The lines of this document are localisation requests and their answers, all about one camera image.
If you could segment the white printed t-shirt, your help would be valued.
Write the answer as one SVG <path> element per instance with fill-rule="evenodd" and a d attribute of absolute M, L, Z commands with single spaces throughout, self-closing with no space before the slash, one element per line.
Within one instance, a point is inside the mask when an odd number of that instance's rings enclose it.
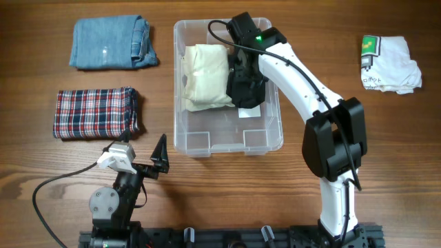
<path fill-rule="evenodd" d="M 365 35 L 360 78 L 367 90 L 411 94 L 422 87 L 422 73 L 404 37 Z"/>

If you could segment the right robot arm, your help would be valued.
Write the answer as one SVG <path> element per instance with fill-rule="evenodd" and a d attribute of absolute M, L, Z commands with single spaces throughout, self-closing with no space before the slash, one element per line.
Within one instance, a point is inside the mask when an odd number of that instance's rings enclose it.
<path fill-rule="evenodd" d="M 320 180 L 322 211 L 308 242 L 348 247 L 365 237 L 354 212 L 367 152 L 356 98 L 323 85 L 269 20 L 248 13 L 174 25 L 174 148 L 193 157 L 263 155 L 283 144 L 279 96 L 305 123 L 302 155 Z"/>

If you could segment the cream cloth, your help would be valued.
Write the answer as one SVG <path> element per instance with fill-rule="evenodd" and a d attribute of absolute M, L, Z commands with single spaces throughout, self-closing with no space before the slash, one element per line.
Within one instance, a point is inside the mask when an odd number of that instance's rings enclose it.
<path fill-rule="evenodd" d="M 226 94 L 229 64 L 225 46 L 187 46 L 181 62 L 187 77 L 182 94 L 186 110 L 197 112 L 233 105 L 232 98 Z"/>

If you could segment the black garment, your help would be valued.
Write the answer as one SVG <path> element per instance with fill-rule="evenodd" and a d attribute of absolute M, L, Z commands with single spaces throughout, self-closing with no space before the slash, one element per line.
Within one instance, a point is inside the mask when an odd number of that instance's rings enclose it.
<path fill-rule="evenodd" d="M 238 108 L 254 108 L 265 101 L 266 83 L 268 78 L 258 71 L 258 79 L 238 78 L 227 80 L 227 95 L 232 99 L 234 106 Z"/>

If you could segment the clear plastic storage bin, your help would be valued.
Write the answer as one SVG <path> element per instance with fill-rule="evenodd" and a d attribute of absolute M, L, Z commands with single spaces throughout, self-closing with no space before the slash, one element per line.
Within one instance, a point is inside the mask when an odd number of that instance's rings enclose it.
<path fill-rule="evenodd" d="M 187 77 L 182 57 L 187 46 L 200 43 L 219 44 L 207 30 L 208 19 L 180 20 L 174 25 L 174 148 L 192 157 L 209 157 L 214 153 L 243 152 L 263 155 L 283 145 L 283 125 L 279 91 L 266 83 L 265 102 L 260 117 L 239 118 L 238 108 L 221 107 L 197 112 L 185 108 Z"/>

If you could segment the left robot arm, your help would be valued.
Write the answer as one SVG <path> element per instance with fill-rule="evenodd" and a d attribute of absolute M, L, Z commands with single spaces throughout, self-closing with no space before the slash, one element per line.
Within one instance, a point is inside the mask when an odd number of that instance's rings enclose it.
<path fill-rule="evenodd" d="M 143 205 L 136 203 L 146 189 L 145 178 L 156 180 L 160 173 L 168 173 L 167 136 L 162 134 L 150 160 L 151 165 L 135 163 L 136 154 L 129 143 L 130 133 L 125 131 L 117 141 L 103 149 L 97 160 L 100 168 L 117 172 L 111 187 L 102 187 L 90 197 L 92 232 L 81 234 L 80 247 L 153 247 L 154 243 L 139 221 L 132 221 L 133 211 Z"/>

